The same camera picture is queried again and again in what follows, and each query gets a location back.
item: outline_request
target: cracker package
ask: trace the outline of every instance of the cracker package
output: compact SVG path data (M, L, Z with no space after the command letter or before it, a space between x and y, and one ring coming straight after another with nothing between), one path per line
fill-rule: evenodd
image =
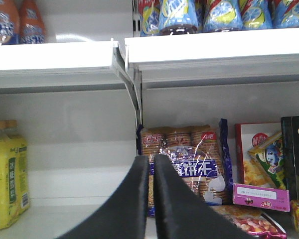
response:
M209 125L183 128L143 128L142 154L149 157L149 216L154 216L154 156L168 155L171 164L192 192L210 205L231 202L217 133Z
M267 181L274 183L274 188L286 189L284 178L284 153L281 132L266 139L248 151Z
M260 239L286 239L286 231L268 214L258 208L222 205L211 207L232 224Z

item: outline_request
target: orange bottle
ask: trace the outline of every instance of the orange bottle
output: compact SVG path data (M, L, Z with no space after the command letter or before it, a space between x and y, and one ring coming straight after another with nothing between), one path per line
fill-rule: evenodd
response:
M0 45L19 44L20 19L13 0L0 0Z
M20 43L45 43L45 26L35 0L23 0L19 15Z

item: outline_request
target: pink box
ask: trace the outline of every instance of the pink box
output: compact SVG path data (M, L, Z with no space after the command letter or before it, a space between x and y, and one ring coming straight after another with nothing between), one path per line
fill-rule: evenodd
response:
M289 212L289 191L235 183L233 204Z

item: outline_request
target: black object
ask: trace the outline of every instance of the black object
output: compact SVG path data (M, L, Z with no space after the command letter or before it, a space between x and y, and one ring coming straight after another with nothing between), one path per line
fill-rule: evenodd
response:
M137 156L112 196L90 217L58 239L144 239L149 163Z
M154 171L158 239L253 239L197 197L168 156L155 156Z

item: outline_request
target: snack bag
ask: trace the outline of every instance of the snack bag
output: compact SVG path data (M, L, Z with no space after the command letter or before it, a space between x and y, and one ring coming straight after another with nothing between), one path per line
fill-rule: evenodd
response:
M13 0L0 0L0 45L19 44L20 19Z
M139 0L139 13L141 17L141 36L158 36L159 0Z
M274 0L274 28L299 27L299 0Z
M241 0L243 30L272 29L268 0Z
M19 205L16 198L16 155L11 152L11 141L0 121L0 230L10 227L18 219Z
M242 27L238 0L207 0L203 32L237 31Z
M222 205L211 208L256 238L287 239L286 231L268 214L258 208L238 205Z
M286 189L283 182L284 154L282 133L277 132L248 151L260 171L269 176L278 189Z
M35 0L24 0L19 15L20 43L45 43L45 26Z
M198 28L194 0L159 0L158 29L162 35L196 33Z

